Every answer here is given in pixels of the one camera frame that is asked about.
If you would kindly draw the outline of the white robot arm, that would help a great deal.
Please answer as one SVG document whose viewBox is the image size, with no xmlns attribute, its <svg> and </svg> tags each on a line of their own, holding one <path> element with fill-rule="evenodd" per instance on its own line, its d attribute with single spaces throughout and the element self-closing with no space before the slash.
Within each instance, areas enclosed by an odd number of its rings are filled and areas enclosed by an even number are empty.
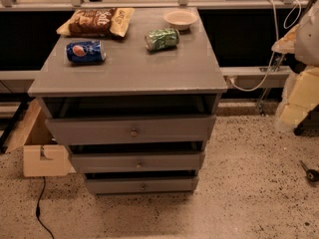
<svg viewBox="0 0 319 239">
<path fill-rule="evenodd" d="M 319 106 L 319 1 L 271 50 L 290 54 L 305 66 L 302 72 L 287 78 L 275 114 L 278 130 L 293 131 Z"/>
</svg>

